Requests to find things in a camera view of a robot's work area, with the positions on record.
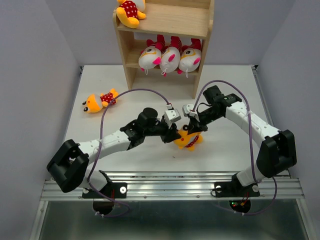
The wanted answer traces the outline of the white pink plush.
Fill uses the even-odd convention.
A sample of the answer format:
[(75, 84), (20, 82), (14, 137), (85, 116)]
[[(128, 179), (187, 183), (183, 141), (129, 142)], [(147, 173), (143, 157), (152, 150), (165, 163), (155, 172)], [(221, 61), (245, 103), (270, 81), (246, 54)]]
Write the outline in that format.
[(161, 75), (166, 76), (168, 73), (174, 72), (180, 63), (182, 42), (178, 36), (172, 36), (170, 45), (165, 47), (161, 56), (159, 67)]
[(138, 59), (140, 69), (147, 75), (148, 70), (153, 69), (161, 63), (162, 52), (165, 48), (165, 38), (158, 34), (156, 41), (146, 40), (147, 47), (141, 52)]
[(188, 78), (188, 73), (195, 71), (200, 65), (202, 59), (202, 42), (200, 39), (192, 38), (191, 45), (183, 45), (178, 64), (178, 74), (185, 73)]

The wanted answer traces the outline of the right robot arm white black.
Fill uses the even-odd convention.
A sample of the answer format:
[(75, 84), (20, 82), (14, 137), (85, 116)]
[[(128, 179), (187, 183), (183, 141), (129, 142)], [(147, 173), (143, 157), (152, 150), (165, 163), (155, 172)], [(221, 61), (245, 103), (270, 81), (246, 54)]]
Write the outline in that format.
[(206, 110), (200, 112), (193, 104), (182, 107), (184, 116), (189, 118), (188, 134), (205, 132), (208, 124), (226, 118), (248, 134), (250, 143), (259, 147), (249, 167), (234, 174), (231, 181), (215, 183), (214, 197), (259, 196), (259, 181), (275, 177), (297, 164), (295, 136), (291, 131), (269, 125), (252, 113), (242, 98), (234, 93), (224, 95), (216, 85), (207, 88), (203, 96), (208, 105)]

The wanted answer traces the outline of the orange plush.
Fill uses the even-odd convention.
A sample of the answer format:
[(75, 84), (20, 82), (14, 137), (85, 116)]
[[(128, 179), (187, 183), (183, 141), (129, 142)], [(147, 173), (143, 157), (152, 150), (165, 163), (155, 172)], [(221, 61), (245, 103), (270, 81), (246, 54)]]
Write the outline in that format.
[(107, 106), (113, 106), (117, 103), (115, 97), (117, 97), (119, 93), (112, 88), (108, 93), (104, 94), (91, 94), (83, 103), (84, 106), (83, 111), (85, 113), (98, 113)]
[(136, 29), (140, 20), (146, 18), (145, 0), (117, 0), (119, 6), (116, 8), (116, 15), (119, 21), (126, 27)]

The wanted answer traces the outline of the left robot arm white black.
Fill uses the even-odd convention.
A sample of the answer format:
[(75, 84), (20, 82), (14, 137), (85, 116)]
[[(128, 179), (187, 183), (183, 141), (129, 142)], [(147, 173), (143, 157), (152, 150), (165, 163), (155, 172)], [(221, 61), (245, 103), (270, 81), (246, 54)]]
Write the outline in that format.
[(111, 180), (102, 171), (95, 171), (98, 160), (141, 145), (146, 137), (159, 136), (163, 143), (179, 139), (176, 122), (181, 119), (177, 109), (164, 112), (161, 119), (155, 109), (146, 107), (126, 126), (101, 139), (76, 143), (65, 141), (47, 165), (47, 170), (62, 192), (80, 187), (94, 190), (100, 197), (111, 193)]

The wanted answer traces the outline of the orange plush facing up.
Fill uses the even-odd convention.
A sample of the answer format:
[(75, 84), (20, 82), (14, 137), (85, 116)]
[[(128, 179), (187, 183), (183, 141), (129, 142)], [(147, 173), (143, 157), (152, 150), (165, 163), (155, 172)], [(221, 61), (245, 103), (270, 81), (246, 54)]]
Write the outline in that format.
[(200, 132), (193, 132), (189, 134), (188, 130), (189, 126), (187, 124), (183, 125), (178, 131), (180, 138), (174, 140), (173, 143), (177, 145), (179, 149), (187, 149), (192, 152), (195, 150), (196, 144), (203, 142), (203, 136)]

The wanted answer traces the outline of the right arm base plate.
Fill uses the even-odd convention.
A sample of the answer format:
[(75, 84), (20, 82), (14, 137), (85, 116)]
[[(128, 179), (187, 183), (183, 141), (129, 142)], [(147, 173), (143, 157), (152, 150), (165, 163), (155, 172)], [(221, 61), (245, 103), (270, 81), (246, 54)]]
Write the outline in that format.
[(210, 193), (216, 198), (242, 198), (247, 196), (260, 196), (260, 191), (257, 184), (242, 186), (240, 183), (235, 183), (232, 181), (215, 182)]

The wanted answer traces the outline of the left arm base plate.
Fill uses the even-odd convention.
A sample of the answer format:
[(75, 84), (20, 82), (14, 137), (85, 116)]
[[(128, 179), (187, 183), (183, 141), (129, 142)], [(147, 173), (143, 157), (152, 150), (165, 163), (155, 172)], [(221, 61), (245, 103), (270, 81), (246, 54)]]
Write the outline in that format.
[[(110, 199), (125, 199), (127, 197), (128, 184), (126, 182), (108, 183), (100, 193)], [(96, 191), (90, 189), (82, 191), (83, 199), (103, 199), (104, 197)]]

